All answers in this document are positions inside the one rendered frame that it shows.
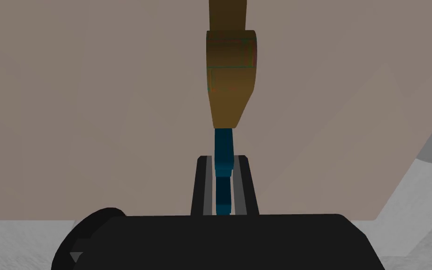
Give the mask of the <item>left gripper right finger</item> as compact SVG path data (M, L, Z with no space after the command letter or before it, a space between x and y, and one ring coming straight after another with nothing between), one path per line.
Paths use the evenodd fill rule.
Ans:
M234 156L233 194L235 215L259 215L249 159L245 155Z

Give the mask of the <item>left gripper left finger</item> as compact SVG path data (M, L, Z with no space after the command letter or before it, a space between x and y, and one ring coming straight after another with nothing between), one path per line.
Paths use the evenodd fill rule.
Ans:
M212 215L212 184L212 157L200 156L195 171L191 216Z

